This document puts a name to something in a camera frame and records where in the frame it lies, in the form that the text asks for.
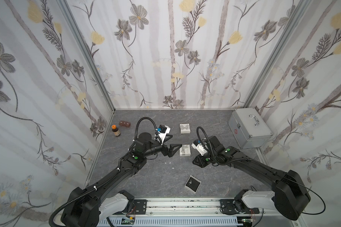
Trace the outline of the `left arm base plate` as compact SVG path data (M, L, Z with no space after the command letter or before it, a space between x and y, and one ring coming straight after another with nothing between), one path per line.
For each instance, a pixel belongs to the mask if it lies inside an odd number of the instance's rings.
M127 215L145 215L146 208L147 200L132 200L128 202L122 213Z

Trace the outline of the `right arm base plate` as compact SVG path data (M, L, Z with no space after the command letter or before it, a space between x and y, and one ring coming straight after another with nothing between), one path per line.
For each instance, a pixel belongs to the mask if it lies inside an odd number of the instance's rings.
M236 214L260 214L258 208L248 208L242 200L234 199L221 199L220 200L220 211L225 215L236 215Z

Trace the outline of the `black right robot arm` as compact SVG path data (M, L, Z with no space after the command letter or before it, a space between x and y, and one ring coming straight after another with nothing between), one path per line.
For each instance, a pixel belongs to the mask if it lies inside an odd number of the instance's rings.
M285 172L267 166L235 147L224 147L216 136L206 135L201 138L201 133L205 133L205 130L199 126L196 129L198 138L192 146L197 150L203 149L206 153L196 156L192 162L194 165L201 168L213 165L239 169L269 188L268 191L241 190L231 202L220 203L223 214L234 215L253 209L267 209L278 211L289 220L297 220L300 215L305 214L312 190L304 185L297 172Z

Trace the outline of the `dark grey foam insert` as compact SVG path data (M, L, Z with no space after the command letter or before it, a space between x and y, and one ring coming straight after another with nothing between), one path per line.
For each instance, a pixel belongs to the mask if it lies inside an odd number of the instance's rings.
M185 183L185 188L190 190L193 193L196 193L201 185L201 181L190 175L188 180Z

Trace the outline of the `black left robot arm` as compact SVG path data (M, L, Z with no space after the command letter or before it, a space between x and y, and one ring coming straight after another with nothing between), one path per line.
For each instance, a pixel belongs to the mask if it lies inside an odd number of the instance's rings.
M108 194L122 181L134 176L147 163L147 157L162 153L164 156L173 157L182 147L180 144L165 143L172 138L169 134L170 127L159 125L154 127L154 135L147 132L139 134L138 128L142 121L154 120L142 117L135 126L135 135L127 153L118 161L118 165L105 177L96 183L81 189L75 188L69 195L67 202L57 208L49 217L49 226L56 227L55 217L61 214L64 227L95 227L102 217L108 217L102 204Z

